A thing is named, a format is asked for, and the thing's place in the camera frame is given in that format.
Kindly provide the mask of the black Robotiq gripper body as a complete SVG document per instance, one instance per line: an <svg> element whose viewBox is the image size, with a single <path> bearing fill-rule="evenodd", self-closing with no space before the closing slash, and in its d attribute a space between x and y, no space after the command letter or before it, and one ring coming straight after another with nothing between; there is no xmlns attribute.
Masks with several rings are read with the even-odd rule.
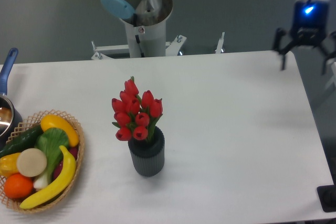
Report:
<svg viewBox="0 0 336 224"><path fill-rule="evenodd" d="M311 46L322 48L327 37L329 4L323 1L297 1L294 5L289 48Z"/></svg>

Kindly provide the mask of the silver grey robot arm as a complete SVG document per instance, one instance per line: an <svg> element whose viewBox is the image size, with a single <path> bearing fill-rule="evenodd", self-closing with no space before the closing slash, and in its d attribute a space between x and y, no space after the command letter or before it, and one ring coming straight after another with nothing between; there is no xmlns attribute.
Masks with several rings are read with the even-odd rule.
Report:
<svg viewBox="0 0 336 224"><path fill-rule="evenodd" d="M186 41L178 35L166 41L166 20L172 12L172 0L100 0L104 9L120 19L128 40L132 58L177 56ZM328 52L323 41L335 33L327 34L326 25L330 0L295 0L293 20L289 31L277 28L272 50L282 57L285 69L286 54L294 47L318 48L323 55L322 72L327 63L335 60L335 52Z"/></svg>

